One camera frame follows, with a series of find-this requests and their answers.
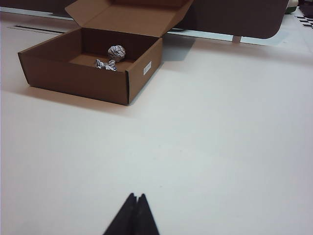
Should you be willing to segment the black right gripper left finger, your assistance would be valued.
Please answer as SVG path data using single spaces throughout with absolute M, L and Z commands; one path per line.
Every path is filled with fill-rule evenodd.
M 105 230 L 104 235 L 131 235 L 136 204 L 137 198 L 134 193 L 131 193 Z

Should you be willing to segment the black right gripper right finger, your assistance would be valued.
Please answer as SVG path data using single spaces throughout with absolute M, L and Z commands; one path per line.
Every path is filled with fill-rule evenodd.
M 142 194 L 135 204 L 132 223 L 133 235 L 159 235 L 145 194 Z

